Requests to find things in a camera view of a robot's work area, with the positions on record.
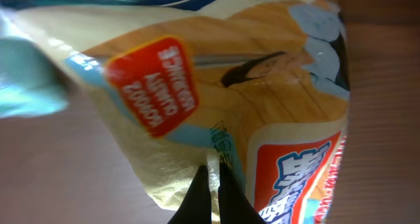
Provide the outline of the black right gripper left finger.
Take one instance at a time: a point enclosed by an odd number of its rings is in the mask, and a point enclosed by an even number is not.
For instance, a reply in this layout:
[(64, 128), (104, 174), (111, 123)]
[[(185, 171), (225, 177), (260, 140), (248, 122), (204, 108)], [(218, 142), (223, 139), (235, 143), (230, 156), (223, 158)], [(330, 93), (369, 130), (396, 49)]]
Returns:
[(212, 224), (207, 166), (200, 166), (187, 193), (168, 224)]

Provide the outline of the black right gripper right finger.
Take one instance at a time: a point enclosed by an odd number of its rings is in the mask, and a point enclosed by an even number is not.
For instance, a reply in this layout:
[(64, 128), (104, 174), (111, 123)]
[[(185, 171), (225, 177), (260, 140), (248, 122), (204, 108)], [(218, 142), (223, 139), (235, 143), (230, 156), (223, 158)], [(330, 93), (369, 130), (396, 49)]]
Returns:
[(219, 164), (219, 210), (221, 224), (265, 224), (265, 221), (241, 192), (232, 171)]

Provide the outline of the yellow snack bag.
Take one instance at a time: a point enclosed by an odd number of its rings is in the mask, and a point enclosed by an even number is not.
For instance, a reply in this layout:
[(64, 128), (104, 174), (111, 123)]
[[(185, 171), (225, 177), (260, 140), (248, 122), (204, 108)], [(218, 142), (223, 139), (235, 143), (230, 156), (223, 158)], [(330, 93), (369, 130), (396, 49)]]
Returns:
[(179, 209), (219, 164), (265, 223), (323, 223), (347, 132), (337, 0), (1, 0), (90, 97), (146, 193)]

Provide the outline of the teal tissue pack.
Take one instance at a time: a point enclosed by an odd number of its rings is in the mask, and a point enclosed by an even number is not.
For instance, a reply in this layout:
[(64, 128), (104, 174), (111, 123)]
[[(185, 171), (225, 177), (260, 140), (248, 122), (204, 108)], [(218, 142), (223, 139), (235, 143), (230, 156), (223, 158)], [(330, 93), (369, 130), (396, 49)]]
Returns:
[(9, 20), (1, 17), (1, 117), (33, 118), (66, 109), (55, 65)]

